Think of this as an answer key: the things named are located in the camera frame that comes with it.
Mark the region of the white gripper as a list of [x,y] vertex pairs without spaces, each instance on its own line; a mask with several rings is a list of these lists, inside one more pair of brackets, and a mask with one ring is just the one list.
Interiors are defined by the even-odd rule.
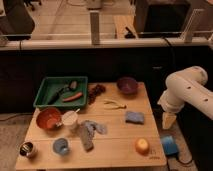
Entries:
[[179,113],[182,110],[184,101],[171,92],[163,92],[157,104],[165,111],[162,116],[162,128],[169,129],[177,118],[173,113]]

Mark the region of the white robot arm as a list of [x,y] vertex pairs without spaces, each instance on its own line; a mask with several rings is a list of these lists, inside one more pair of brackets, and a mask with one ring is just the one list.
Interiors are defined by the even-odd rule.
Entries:
[[163,109],[162,128],[170,129],[176,121],[176,114],[189,103],[213,120],[213,92],[204,87],[208,81],[207,72],[200,66],[192,66],[167,76],[167,89],[157,104]]

